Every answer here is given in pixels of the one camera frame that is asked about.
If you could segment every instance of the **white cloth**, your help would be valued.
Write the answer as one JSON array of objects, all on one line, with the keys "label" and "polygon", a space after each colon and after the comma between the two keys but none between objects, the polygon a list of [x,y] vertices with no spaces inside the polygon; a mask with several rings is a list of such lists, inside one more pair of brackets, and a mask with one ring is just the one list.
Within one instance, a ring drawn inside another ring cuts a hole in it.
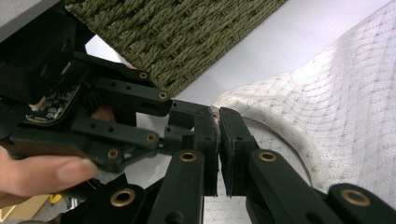
[{"label": "white cloth", "polygon": [[259,145],[306,170],[314,188],[352,183],[396,208],[396,1],[306,66],[213,106],[240,112]]}]

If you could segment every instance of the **human hand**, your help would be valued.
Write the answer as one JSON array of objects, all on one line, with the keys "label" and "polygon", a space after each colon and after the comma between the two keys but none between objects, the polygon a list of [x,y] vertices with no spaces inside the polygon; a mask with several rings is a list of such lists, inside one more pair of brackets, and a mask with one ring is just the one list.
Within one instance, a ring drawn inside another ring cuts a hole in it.
[{"label": "human hand", "polygon": [[96,165],[87,159],[36,156],[15,161],[0,147],[0,208],[35,195],[69,189],[96,172]]}]

